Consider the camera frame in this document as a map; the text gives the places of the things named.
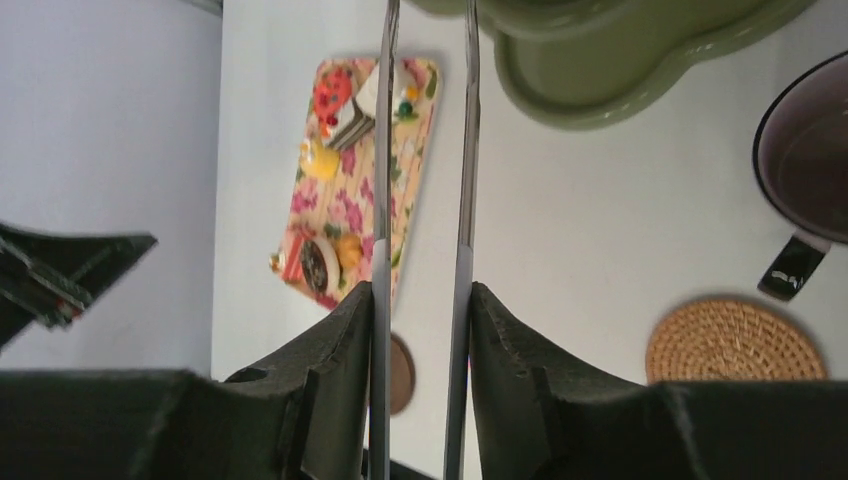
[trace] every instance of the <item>metal rod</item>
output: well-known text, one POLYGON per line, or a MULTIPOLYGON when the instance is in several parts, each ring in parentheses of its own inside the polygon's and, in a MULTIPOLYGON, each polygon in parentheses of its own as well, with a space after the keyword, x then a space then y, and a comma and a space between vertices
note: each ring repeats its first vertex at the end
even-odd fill
POLYGON ((389 379, 391 378, 391 182, 392 85, 394 84, 400 0, 388 0, 378 63, 377 122, 374 164, 374 255, 372 290, 374 330, 371 337, 371 408, 368 428, 368 478, 389 479, 389 379))
POLYGON ((477 153, 480 140, 480 41, 476 0, 467 0, 465 15, 466 62, 465 144, 462 152, 462 190, 454 278, 451 331, 450 384, 445 432, 444 479, 462 478, 465 451, 465 409, 468 398, 470 322, 468 303, 474 270, 474 216, 477 203, 477 153))

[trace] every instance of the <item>gray wall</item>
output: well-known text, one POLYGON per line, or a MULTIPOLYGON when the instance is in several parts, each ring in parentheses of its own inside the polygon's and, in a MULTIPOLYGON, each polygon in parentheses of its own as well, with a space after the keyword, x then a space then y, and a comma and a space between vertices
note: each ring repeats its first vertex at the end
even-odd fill
POLYGON ((0 368, 208 374, 221 19, 175 0, 0 0, 0 219, 160 245, 0 368))

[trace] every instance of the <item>black handle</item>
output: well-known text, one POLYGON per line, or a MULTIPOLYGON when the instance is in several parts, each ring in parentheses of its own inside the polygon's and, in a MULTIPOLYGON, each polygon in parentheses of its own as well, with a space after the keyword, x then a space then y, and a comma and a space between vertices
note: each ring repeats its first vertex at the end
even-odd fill
POLYGON ((757 288, 778 300, 792 300, 816 271, 825 253, 793 235, 766 270, 757 288))

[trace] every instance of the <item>saucepan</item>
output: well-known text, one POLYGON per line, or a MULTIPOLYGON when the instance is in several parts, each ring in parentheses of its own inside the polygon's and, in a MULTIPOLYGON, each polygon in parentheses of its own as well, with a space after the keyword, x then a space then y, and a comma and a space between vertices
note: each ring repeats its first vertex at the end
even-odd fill
POLYGON ((759 282, 789 301, 833 243, 848 243, 848 52, 813 67, 766 111, 754 140, 765 198, 798 227, 759 282))

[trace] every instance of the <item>yellow toy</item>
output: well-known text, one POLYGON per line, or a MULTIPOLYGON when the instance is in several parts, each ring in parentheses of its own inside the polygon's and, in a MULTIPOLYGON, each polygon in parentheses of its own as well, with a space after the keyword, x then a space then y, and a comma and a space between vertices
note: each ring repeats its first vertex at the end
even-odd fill
POLYGON ((310 177, 330 181, 336 177, 340 162, 339 152, 325 147, 320 140, 306 139, 300 144, 300 168, 310 177))

